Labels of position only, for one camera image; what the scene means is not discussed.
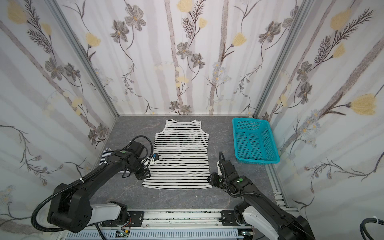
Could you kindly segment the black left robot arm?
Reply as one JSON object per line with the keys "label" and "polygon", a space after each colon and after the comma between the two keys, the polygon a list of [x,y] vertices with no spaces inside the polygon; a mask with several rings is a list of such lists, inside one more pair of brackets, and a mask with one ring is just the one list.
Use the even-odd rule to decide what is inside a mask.
{"label": "black left robot arm", "polygon": [[102,222],[126,225],[130,214],[125,204],[110,202],[92,205],[93,195],[113,176],[123,172],[123,178],[134,174],[137,180],[150,178],[150,165],[159,160],[154,145],[145,147],[134,137],[122,149],[113,151],[102,164],[70,184],[60,184],[54,193],[33,211],[32,226],[41,232],[70,231],[79,233],[84,228]]}

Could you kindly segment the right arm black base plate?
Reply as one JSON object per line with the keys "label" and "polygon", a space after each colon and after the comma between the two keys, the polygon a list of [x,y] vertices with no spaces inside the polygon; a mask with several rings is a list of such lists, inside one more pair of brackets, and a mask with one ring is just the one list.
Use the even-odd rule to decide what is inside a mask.
{"label": "right arm black base plate", "polygon": [[235,210],[222,210],[220,222],[224,227],[239,226],[239,212]]}

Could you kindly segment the blue white striped tank top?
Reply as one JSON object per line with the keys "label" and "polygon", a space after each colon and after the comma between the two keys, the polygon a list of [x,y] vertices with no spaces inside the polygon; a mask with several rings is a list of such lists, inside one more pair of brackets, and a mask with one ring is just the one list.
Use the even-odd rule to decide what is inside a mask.
{"label": "blue white striped tank top", "polygon": [[100,160],[99,160],[99,165],[103,164],[107,160],[107,158],[109,156],[111,156],[111,154],[113,152],[114,152],[114,150],[112,150],[110,148],[106,148],[105,150],[103,150],[101,157],[100,157]]}

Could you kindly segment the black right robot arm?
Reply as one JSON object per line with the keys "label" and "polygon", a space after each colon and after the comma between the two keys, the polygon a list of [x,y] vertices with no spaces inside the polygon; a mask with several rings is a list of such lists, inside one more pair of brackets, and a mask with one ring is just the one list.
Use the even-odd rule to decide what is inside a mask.
{"label": "black right robot arm", "polygon": [[208,177],[211,186],[243,202],[234,208],[239,225],[251,225],[269,240],[314,240],[309,222],[295,217],[267,198],[246,176],[239,176],[231,161],[219,152],[218,173]]}

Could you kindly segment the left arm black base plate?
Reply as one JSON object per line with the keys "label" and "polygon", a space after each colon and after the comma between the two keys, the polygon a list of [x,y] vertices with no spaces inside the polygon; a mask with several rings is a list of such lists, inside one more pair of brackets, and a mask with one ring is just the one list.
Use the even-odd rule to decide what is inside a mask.
{"label": "left arm black base plate", "polygon": [[129,220],[127,226],[140,228],[144,220],[144,213],[144,211],[128,211]]}

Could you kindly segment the black white striped tank top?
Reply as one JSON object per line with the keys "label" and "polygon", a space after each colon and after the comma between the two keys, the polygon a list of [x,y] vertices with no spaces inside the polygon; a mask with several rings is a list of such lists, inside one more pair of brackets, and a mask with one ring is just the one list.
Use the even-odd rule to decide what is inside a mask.
{"label": "black white striped tank top", "polygon": [[159,190],[203,190],[208,182],[209,134],[202,122],[167,120],[164,129],[155,135],[154,152],[159,155],[150,166],[151,177],[142,186]]}

